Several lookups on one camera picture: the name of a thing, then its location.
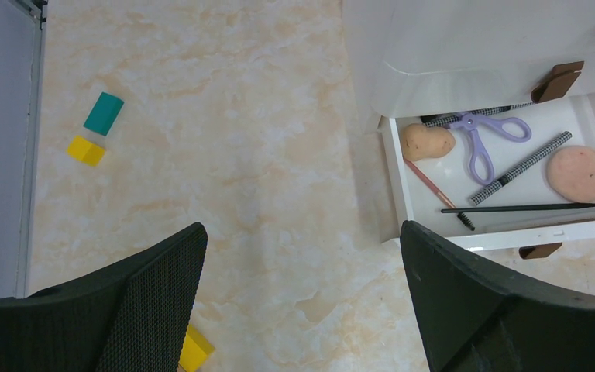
open drawer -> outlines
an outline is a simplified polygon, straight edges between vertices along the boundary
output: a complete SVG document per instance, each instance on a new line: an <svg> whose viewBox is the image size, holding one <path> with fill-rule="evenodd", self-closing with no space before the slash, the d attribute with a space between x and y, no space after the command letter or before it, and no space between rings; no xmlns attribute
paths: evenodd
<svg viewBox="0 0 595 372"><path fill-rule="evenodd" d="M562 98L504 112L494 117L504 119L511 116L523 119L529 124L532 129L530 141L512 143L489 130L479 128L497 176L564 131L570 131L573 138L561 148L586 145L595 149L595 94ZM414 118L382 118L380 122L399 224L404 220L415 220L470 250L494 250L595 238L595 220L570 222L587 219L587 213L595 214L595 208L574 211L469 213L467 216L476 227L473 232L454 214L442 214L440 209L446 207L403 162L399 133L402 128L417 121ZM469 196L480 190L481 186L469 175L469 141L458 130L451 133L455 136L457 144L448 155L441 159L421 160L416 164L458 208L472 206ZM547 184L545 169L549 158L540 161L505 185L483 201L481 206L567 202ZM566 223L532 227L549 225L544 221Z"/></svg>

drawer handle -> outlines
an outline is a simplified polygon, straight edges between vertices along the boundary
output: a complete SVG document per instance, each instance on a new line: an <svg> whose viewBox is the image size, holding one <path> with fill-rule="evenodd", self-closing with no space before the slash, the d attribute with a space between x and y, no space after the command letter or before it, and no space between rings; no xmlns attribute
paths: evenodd
<svg viewBox="0 0 595 372"><path fill-rule="evenodd" d="M524 260L546 258L557 251L562 243L540 244L538 246L523 246L519 248L519 256Z"/></svg>
<svg viewBox="0 0 595 372"><path fill-rule="evenodd" d="M564 97L580 76L584 65L584 61L578 61L554 66L542 83L532 91L530 98L534 103L542 103Z"/></svg>

white drawer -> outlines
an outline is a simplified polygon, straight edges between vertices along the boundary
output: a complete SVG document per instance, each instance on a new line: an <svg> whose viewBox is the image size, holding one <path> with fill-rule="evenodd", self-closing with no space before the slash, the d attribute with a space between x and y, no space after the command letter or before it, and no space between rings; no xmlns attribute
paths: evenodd
<svg viewBox="0 0 595 372"><path fill-rule="evenodd" d="M531 92L557 64L585 62L566 97L595 92L595 53L427 74L381 64L371 105L388 117L431 115L531 102Z"/></svg>
<svg viewBox="0 0 595 372"><path fill-rule="evenodd" d="M405 74L595 53L595 0L403 0L392 9L383 60Z"/></svg>
<svg viewBox="0 0 595 372"><path fill-rule="evenodd" d="M512 143L491 131L479 129L497 175L567 130L572 133L573 138L563 146L587 145L595 149L595 94L562 98L504 112L495 117L501 119L510 116L516 116L529 124L532 129L530 141ZM553 219L586 210L469 213L467 216L476 227L474 232L462 225L455 215L443 215L439 210L445 206L404 165L399 131L412 122L415 120L394 118L382 118L380 122L399 224L404 220L415 220L455 244L471 250L494 250L595 238L595 221L518 230L500 227L530 219ZM475 194L480 186L468 174L468 140L460 131L451 132L457 140L451 153L441 159L426 159L416 164L458 208L471 206L468 197ZM547 185L547 160L540 161L507 184L483 201L482 206L566 202Z"/></svg>

mascara brush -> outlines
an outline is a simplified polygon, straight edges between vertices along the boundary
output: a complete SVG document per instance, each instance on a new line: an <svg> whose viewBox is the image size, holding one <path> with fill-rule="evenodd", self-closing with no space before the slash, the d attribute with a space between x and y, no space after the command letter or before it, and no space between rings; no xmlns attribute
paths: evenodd
<svg viewBox="0 0 595 372"><path fill-rule="evenodd" d="M404 160L404 163L407 164L409 169L411 169L414 174L416 174L416 177L418 177L419 180L423 181L425 186L428 186L430 191L432 191L437 196L437 198L442 201L443 204L447 205L448 208L455 208L455 205L452 203L452 201L450 201L450 199L448 199L448 197L445 196L441 190L439 190L434 182L430 181L428 176L426 176L423 172L421 172L420 169L418 169L418 167L416 167L416 164L410 162L409 160ZM458 213L457 219L462 222L469 230L476 231L476 227L473 225L469 217L466 217L464 213Z"/></svg>

mesh surface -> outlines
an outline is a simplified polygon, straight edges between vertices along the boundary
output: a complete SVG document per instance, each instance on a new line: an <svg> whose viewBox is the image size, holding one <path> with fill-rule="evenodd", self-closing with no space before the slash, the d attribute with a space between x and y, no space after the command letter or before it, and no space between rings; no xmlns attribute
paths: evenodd
<svg viewBox="0 0 595 372"><path fill-rule="evenodd" d="M206 252L206 232L180 236L129 279L96 371L175 371Z"/></svg>

